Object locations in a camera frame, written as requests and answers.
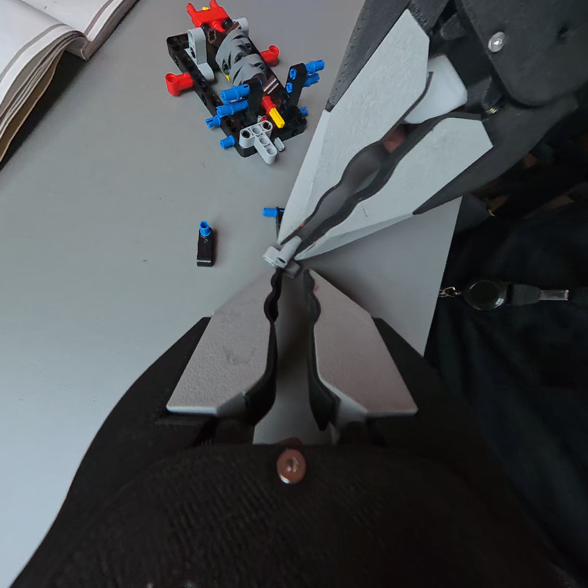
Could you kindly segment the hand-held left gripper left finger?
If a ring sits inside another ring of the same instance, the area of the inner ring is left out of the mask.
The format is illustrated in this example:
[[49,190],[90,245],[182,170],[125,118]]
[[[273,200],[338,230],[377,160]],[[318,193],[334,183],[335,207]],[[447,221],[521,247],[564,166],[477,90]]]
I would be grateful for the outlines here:
[[166,409],[257,425],[276,397],[275,321],[282,272],[271,270],[209,319]]

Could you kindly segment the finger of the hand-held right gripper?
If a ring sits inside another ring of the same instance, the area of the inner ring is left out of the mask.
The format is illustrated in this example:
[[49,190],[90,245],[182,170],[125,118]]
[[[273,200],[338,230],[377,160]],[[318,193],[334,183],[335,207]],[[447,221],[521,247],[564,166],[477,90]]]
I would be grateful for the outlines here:
[[344,200],[327,198],[301,235],[297,261],[362,239],[411,217],[492,148],[479,116],[424,122]]
[[378,39],[375,25],[365,32],[376,48],[343,90],[334,106],[320,115],[282,218],[278,242],[315,211],[360,151],[379,142],[422,95],[427,81],[429,37],[405,8]]

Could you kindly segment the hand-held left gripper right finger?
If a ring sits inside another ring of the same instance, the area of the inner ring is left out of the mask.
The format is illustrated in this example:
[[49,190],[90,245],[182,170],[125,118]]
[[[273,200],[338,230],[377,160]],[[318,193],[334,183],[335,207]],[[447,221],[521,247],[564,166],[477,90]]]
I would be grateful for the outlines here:
[[319,430],[413,416],[418,408],[375,320],[314,270],[303,288],[311,323],[308,392]]

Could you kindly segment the small black lego piece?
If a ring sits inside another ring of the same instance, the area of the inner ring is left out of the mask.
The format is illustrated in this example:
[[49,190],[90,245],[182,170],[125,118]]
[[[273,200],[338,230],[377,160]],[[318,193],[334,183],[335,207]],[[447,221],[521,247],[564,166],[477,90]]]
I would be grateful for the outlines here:
[[210,268],[215,262],[215,233],[209,238],[204,239],[198,234],[196,266],[201,268]]

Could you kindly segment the grey T-shaped lego connector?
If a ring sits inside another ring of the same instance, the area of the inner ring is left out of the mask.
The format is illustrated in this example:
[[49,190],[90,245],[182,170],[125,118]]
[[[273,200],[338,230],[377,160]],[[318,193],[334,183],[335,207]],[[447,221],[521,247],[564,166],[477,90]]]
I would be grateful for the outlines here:
[[288,277],[295,278],[300,272],[300,266],[294,260],[302,239],[293,237],[281,249],[270,246],[263,254],[263,259],[276,269],[283,271]]

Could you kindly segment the lego chassis assembly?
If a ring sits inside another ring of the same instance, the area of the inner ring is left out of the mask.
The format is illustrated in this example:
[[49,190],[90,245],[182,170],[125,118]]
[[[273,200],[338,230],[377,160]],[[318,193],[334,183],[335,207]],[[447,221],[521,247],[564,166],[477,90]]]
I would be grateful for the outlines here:
[[187,13],[192,28],[166,40],[180,70],[166,74],[168,92],[197,94],[210,113],[206,126],[225,135],[219,143],[222,149],[234,148],[242,158],[259,155],[265,164],[274,164],[284,141],[307,127],[300,94],[320,81],[324,60],[292,65],[282,84],[273,71],[279,48],[258,50],[246,18],[231,18],[217,1],[201,9],[190,2]]

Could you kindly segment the lego instruction booklet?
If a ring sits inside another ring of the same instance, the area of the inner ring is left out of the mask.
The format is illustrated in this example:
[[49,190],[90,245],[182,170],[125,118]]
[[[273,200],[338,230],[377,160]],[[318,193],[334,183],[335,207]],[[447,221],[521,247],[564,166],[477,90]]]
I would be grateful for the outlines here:
[[88,61],[136,1],[1,1],[1,159],[63,54]]

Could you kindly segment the black badge reel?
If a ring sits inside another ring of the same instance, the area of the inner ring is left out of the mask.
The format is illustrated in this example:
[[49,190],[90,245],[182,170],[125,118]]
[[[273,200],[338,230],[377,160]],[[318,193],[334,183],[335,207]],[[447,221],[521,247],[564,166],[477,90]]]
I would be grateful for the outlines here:
[[509,288],[507,282],[482,278],[470,281],[463,287],[443,287],[438,292],[438,298],[458,298],[476,311],[494,311],[506,304]]

